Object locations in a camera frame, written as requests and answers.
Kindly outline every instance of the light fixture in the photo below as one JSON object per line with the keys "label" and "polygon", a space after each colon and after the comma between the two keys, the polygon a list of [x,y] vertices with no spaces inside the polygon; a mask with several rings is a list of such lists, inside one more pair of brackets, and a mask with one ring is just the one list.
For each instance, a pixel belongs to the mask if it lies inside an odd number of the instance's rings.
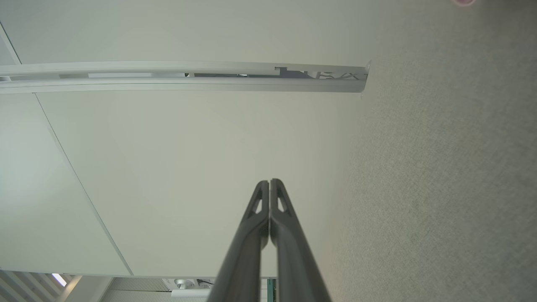
{"label": "light fixture", "polygon": [[62,276],[60,276],[60,274],[52,274],[52,276],[56,278],[56,280],[58,280],[58,282],[60,282],[62,286],[65,286],[67,284],[67,282],[62,278]]}

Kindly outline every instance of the gray carpet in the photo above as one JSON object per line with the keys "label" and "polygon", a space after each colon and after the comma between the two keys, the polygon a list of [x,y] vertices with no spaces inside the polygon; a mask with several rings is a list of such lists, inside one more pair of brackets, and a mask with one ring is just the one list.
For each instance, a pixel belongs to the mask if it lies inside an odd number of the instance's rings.
{"label": "gray carpet", "polygon": [[537,301],[537,2],[384,11],[318,259],[334,302]]}

